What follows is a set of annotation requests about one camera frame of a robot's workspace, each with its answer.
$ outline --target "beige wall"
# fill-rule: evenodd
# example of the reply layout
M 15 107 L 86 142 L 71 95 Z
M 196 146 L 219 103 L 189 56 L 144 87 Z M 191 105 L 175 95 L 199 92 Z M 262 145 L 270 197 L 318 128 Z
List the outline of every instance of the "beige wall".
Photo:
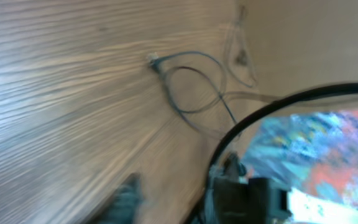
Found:
M 246 36 L 262 93 L 358 81 L 358 1 L 247 0 Z

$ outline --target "wooden floor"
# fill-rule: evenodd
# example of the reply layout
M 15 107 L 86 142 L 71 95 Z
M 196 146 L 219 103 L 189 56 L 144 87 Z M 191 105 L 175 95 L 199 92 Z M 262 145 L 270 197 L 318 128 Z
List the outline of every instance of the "wooden floor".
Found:
M 142 175 L 139 223 L 183 221 L 217 140 L 172 111 L 145 56 L 221 59 L 234 12 L 220 0 L 0 0 L 0 223 L 80 222 L 131 172 Z M 220 76 L 202 57 L 169 64 Z M 213 97 L 199 81 L 175 76 L 182 106 Z M 229 106 L 242 118 L 246 103 Z M 191 119 L 232 125 L 222 106 Z

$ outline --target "wood grain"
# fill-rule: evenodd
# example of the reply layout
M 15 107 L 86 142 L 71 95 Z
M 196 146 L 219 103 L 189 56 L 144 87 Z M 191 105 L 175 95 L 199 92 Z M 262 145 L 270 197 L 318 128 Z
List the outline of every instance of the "wood grain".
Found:
M 216 140 L 172 111 L 145 56 L 220 58 L 234 9 L 218 0 L 0 0 L 0 223 L 80 222 L 131 172 L 143 176 L 139 223 L 183 220 Z M 170 63 L 211 70 L 202 58 Z M 203 91 L 178 80 L 178 97 L 190 83 Z M 250 111 L 234 107 L 240 118 Z M 224 131 L 223 113 L 192 119 Z

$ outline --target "colorful painting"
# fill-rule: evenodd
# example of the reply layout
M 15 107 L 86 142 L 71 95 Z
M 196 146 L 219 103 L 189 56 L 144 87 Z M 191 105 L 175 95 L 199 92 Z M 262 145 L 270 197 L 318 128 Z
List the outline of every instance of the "colorful painting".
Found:
M 358 110 L 265 118 L 242 162 L 250 176 L 357 205 Z

